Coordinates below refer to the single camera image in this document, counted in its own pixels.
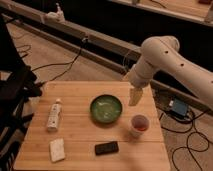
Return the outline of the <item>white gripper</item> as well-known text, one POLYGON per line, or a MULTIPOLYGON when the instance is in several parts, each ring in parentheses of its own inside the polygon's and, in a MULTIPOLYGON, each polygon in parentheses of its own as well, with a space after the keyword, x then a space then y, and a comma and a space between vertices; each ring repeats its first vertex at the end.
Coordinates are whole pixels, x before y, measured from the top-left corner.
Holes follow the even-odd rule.
POLYGON ((134 65, 130 71, 124 76, 123 80, 128 81, 135 88, 131 88, 129 105, 136 106, 140 101, 143 90, 153 78, 153 68, 150 66, 134 65))

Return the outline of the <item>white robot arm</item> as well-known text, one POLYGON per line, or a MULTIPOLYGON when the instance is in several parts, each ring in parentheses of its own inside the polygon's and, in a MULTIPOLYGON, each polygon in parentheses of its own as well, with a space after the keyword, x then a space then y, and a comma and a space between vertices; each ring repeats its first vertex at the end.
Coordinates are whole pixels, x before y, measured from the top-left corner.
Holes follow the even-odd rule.
POLYGON ((213 110, 213 73, 182 57, 179 48, 174 36, 147 38, 141 44, 141 57, 128 72, 127 80, 136 89, 142 89, 162 70, 213 110))

